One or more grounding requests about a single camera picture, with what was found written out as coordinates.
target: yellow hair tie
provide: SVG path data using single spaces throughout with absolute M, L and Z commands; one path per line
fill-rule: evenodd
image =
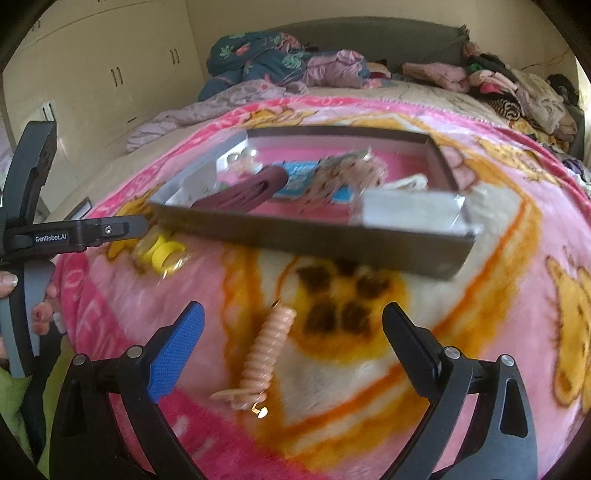
M 181 242 L 165 242 L 160 245 L 152 255 L 152 266 L 161 275 L 173 273 L 183 265 L 183 259 L 178 258 L 176 261 L 168 264 L 166 260 L 171 254 L 176 252 L 184 252 L 187 249 Z
M 143 262 L 152 263 L 154 252 L 166 243 L 166 238 L 161 233 L 149 233 L 142 238 L 135 247 L 135 255 Z

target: bed headboard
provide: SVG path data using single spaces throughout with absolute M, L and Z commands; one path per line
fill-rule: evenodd
M 368 61 L 386 59 L 399 71 L 406 62 L 440 61 L 462 66 L 462 45 L 470 40 L 466 26 L 391 17 L 341 17 L 310 20 L 273 28 L 289 33 L 300 43 L 317 45 L 320 51 L 356 50 Z

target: gray box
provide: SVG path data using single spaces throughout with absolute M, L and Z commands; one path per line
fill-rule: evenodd
M 375 151 L 388 149 L 424 159 L 430 190 L 457 193 L 458 186 L 441 151 L 429 135 L 367 127 L 306 126 L 237 131 L 203 154 L 163 185 L 150 202 L 161 225 L 215 240 L 294 252 L 300 255 L 348 260 L 377 268 L 390 268 L 439 279 L 452 278 L 462 267 L 476 239 L 476 229 L 463 233 L 427 233 L 362 225 L 281 218 L 256 214 L 198 210 L 167 205 L 188 177 L 205 185 L 216 180 L 225 157 L 246 146 L 267 148 L 338 147 Z M 459 215 L 471 225 L 465 207 Z

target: pile of clothes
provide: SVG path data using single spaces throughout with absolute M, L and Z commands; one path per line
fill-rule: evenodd
M 563 75 L 548 82 L 533 73 L 508 68 L 492 53 L 481 53 L 474 42 L 463 46 L 465 69 L 443 63 L 406 63 L 402 72 L 452 92 L 468 93 L 487 103 L 513 125 L 524 118 L 532 129 L 551 137 L 568 150 L 577 135 L 577 124 L 566 105 L 577 106 L 578 92 Z
M 568 174 L 574 178 L 577 184 L 587 194 L 587 197 L 591 199 L 591 170 L 578 158 L 574 158 L 552 145 L 544 145 L 544 147 L 560 159 L 562 165 L 566 167 Z
M 361 54 L 315 50 L 304 48 L 292 35 L 282 32 L 222 37 L 207 59 L 207 71 L 213 78 L 203 87 L 199 101 L 249 80 L 266 80 L 281 87 L 294 82 L 308 87 L 364 87 L 369 69 Z

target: cream wall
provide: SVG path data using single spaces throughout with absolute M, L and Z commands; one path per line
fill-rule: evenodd
M 226 34 L 263 30 L 304 20 L 374 15 L 425 20 L 470 28 L 472 40 L 512 67 L 544 63 L 568 49 L 546 15 L 531 0 L 186 0 L 199 58 Z M 564 73 L 576 85 L 570 53 L 560 65 L 533 67 L 540 75 Z

